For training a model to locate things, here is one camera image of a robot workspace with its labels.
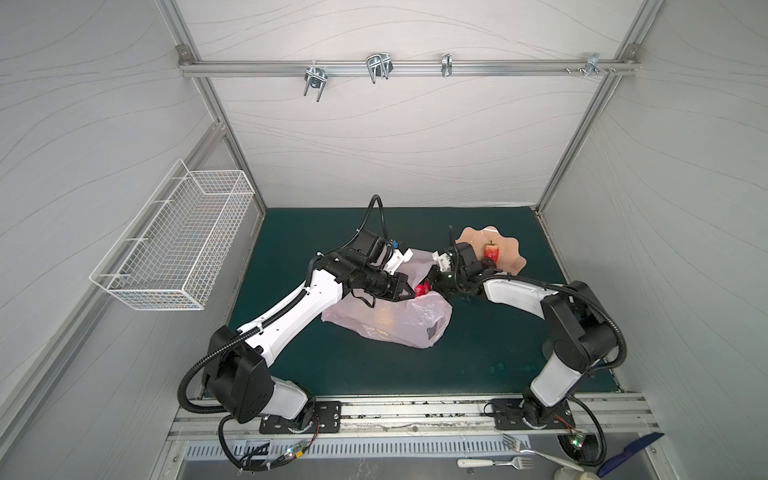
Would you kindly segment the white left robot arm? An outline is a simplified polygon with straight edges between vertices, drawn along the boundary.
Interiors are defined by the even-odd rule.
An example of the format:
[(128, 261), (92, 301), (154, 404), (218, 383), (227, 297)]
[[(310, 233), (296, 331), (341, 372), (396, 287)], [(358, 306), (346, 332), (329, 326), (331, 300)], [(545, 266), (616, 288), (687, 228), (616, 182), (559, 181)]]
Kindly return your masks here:
[(366, 307), (411, 300), (414, 289), (399, 267), (412, 256), (386, 230), (360, 225), (341, 246), (316, 254), (304, 281), (260, 317), (211, 336), (207, 354), (182, 377), (181, 409), (198, 415), (226, 413), (240, 424), (276, 416), (304, 430), (315, 399), (292, 381), (271, 375), (285, 347), (316, 317), (350, 296)]

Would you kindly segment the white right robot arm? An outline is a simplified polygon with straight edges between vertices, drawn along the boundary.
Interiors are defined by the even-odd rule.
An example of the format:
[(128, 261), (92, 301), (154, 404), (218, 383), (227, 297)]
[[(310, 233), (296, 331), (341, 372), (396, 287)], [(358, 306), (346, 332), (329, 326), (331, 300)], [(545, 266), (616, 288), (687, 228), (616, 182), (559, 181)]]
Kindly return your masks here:
[(518, 407), (529, 427), (543, 429), (587, 376), (624, 363), (619, 326), (584, 282), (556, 284), (523, 277), (519, 241), (494, 227), (465, 228), (432, 253), (431, 288), (445, 297), (468, 295), (532, 314), (547, 325), (551, 354)]

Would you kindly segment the pink dragon fruit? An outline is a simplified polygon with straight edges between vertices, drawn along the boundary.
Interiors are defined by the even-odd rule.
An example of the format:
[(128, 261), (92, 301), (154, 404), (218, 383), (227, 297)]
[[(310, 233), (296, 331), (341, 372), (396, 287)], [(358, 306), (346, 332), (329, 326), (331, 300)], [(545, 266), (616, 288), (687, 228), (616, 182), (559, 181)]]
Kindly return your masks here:
[(421, 283), (419, 283), (414, 287), (414, 292), (416, 297), (427, 295), (431, 291), (432, 291), (432, 286), (428, 279), (423, 280)]

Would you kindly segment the pink plastic bag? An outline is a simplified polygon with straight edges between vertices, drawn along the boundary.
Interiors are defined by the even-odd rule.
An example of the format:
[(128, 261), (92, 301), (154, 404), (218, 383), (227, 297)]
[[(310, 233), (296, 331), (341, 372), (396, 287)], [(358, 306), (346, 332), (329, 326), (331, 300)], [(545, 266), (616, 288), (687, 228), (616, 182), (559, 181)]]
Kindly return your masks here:
[(325, 310), (321, 320), (370, 340), (427, 349), (441, 339), (451, 316), (450, 303), (439, 293), (429, 291), (401, 302), (378, 300), (374, 307), (348, 295)]

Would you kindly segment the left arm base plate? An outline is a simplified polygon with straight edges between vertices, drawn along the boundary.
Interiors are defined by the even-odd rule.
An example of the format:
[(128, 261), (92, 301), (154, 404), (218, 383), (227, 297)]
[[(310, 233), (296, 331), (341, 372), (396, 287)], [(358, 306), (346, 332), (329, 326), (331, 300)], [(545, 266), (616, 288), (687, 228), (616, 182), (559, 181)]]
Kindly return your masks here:
[(310, 433), (336, 434), (340, 432), (342, 403), (340, 401), (316, 401), (313, 410), (304, 410), (298, 420), (286, 420), (279, 416), (261, 419), (259, 433), (263, 435), (300, 435)]

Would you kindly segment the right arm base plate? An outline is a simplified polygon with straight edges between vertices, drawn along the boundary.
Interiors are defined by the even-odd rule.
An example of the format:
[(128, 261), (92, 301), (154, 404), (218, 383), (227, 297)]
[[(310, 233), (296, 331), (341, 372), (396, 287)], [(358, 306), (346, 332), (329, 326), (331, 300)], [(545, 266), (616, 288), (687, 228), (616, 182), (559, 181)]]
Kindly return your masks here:
[(483, 414), (493, 419), (500, 431), (571, 430), (575, 421), (566, 401), (547, 407), (535, 397), (495, 398), (484, 407)]

